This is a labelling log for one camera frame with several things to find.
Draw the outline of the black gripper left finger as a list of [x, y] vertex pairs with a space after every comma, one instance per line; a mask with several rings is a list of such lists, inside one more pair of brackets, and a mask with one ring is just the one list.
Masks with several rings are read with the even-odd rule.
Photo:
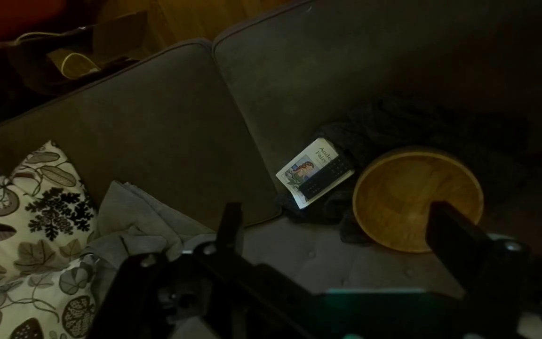
[[215, 254], [230, 260], [241, 260], [243, 244], [243, 207], [235, 201], [228, 203], [215, 239]]

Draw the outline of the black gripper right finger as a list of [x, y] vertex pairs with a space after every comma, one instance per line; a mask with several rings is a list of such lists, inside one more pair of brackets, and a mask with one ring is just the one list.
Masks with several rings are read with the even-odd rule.
[[431, 205], [427, 244], [465, 290], [470, 309], [514, 312], [523, 290], [523, 244], [491, 239], [446, 201]]

